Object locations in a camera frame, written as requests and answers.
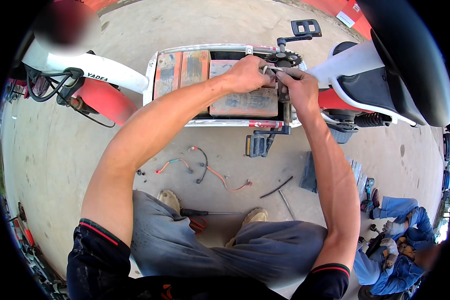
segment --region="rear shock absorber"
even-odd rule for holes
[[[390,122],[392,122],[392,117],[374,112],[355,117],[354,122],[358,127],[389,126]]]

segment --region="glove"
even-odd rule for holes
[[[391,268],[397,261],[397,257],[398,257],[397,244],[390,237],[385,237],[381,240],[380,246],[385,246],[385,247],[387,247],[387,250],[388,250],[388,256],[386,257],[385,261],[383,262],[383,269],[385,270],[385,269]]]
[[[385,234],[399,234],[405,231],[405,223],[395,223],[387,221],[385,225],[383,225],[383,232]]]

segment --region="sprocket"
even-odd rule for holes
[[[267,55],[264,60],[268,63],[274,63],[277,66],[279,61],[288,61],[291,63],[290,67],[298,66],[302,62],[302,57],[300,54],[286,51],[286,52],[277,52]]]

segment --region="concrete floor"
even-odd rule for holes
[[[139,1],[102,15],[102,38],[93,50],[144,74],[156,51],[204,43],[275,46],[277,37],[292,34],[291,20],[311,18],[318,20],[323,37],[287,45],[303,55],[308,67],[323,62],[337,43],[359,41],[335,18],[303,3],[162,0]],[[142,95],[124,93],[141,106]],[[103,116],[98,119],[108,121]],[[35,241],[63,276],[88,182],[103,150],[119,129],[102,127],[57,105],[54,99],[45,103],[19,99],[4,109],[1,132],[8,202],[12,209],[16,209],[17,202],[23,204]],[[270,221],[291,219],[279,195],[259,199],[290,176],[294,179],[284,188],[284,194],[296,217],[325,225],[318,196],[298,187],[304,154],[310,150],[303,129],[293,129],[291,136],[277,136],[267,158],[243,156],[245,136],[251,133],[249,128],[184,128],[141,168],[146,175],[136,176],[134,188],[152,195],[171,189],[186,208],[242,212],[208,217],[209,227],[200,237],[208,246],[227,242],[254,207],[266,208]],[[210,173],[201,184],[196,184],[203,171],[198,164],[204,158],[199,152],[187,152],[192,145],[207,153],[211,168],[229,176],[229,187],[240,187],[247,179],[253,185],[229,193],[220,179]],[[434,219],[444,166],[442,129],[411,128],[402,122],[388,128],[360,129],[342,149],[362,163],[369,177],[375,178],[381,195],[414,197]],[[189,174],[178,163],[169,165],[160,175],[154,173],[174,158],[185,159],[195,172]],[[374,221],[380,228],[384,222]],[[367,231],[371,223],[362,216],[362,235],[366,238],[374,236]],[[140,273],[133,266],[130,275],[139,277]],[[359,287],[352,274],[344,299],[356,299]],[[296,285],[278,292],[289,297],[295,288]]]

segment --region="screwdriver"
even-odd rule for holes
[[[190,217],[190,216],[208,216],[208,215],[239,215],[241,212],[232,212],[232,213],[212,213],[207,212],[206,210],[194,210],[188,208],[182,208],[180,210],[180,215],[182,217]]]

